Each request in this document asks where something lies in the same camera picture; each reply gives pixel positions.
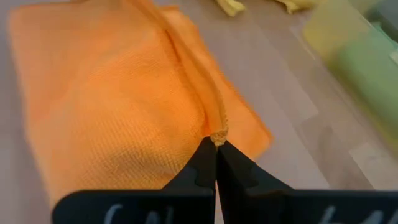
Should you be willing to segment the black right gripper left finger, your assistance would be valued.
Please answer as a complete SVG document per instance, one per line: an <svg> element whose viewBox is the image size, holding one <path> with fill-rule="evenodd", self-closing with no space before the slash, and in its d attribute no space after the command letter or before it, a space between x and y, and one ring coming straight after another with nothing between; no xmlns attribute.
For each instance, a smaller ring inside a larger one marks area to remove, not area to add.
<svg viewBox="0 0 398 224"><path fill-rule="evenodd" d="M160 190L81 190L62 198L52 224L214 224L216 147L204 138Z"/></svg>

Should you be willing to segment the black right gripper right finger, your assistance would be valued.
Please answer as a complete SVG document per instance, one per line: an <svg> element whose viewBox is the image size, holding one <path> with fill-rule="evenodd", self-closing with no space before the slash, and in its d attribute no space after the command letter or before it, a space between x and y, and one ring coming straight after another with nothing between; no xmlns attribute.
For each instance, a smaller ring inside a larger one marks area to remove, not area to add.
<svg viewBox="0 0 398 224"><path fill-rule="evenodd" d="M293 189L229 142L216 170L224 224L398 224L398 191Z"/></svg>

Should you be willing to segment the orange microfiber towel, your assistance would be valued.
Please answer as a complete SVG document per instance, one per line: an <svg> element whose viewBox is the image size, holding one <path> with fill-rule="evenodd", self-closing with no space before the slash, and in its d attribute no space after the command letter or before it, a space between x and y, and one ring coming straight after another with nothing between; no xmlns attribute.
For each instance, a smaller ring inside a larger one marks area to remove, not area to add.
<svg viewBox="0 0 398 224"><path fill-rule="evenodd" d="M8 20L25 132L49 203L161 189L209 137L255 158L271 134L193 22L150 0L32 4Z"/></svg>

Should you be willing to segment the green microfiber towel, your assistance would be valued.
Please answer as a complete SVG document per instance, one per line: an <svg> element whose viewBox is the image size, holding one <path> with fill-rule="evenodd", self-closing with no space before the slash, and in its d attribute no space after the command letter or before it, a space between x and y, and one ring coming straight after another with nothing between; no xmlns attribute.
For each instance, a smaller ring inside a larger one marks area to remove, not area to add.
<svg viewBox="0 0 398 224"><path fill-rule="evenodd" d="M398 141L398 42L376 26L344 45L330 68L383 135Z"/></svg>

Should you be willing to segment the yellow microfiber towel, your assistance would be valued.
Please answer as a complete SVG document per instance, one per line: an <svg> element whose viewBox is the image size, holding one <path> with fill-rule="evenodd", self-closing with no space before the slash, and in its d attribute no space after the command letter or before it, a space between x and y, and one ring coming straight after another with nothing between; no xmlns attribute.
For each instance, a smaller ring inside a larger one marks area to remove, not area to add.
<svg viewBox="0 0 398 224"><path fill-rule="evenodd" d="M215 0L219 7L230 17L244 11L246 7L238 0ZM296 11L312 9L324 0L268 0L281 3L285 6L288 14Z"/></svg>

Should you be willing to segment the yellow translucent plastic bin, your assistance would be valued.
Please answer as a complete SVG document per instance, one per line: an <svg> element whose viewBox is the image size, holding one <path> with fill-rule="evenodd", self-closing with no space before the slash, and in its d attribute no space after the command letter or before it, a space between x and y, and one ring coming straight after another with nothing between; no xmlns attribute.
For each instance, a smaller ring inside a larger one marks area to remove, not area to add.
<svg viewBox="0 0 398 224"><path fill-rule="evenodd" d="M398 0L325 0L317 6L303 30L309 45L360 107L362 105L354 94L333 73L330 62L344 45L376 26L398 42ZM369 113L364 107L362 109L390 147L398 151L398 141L383 135Z"/></svg>

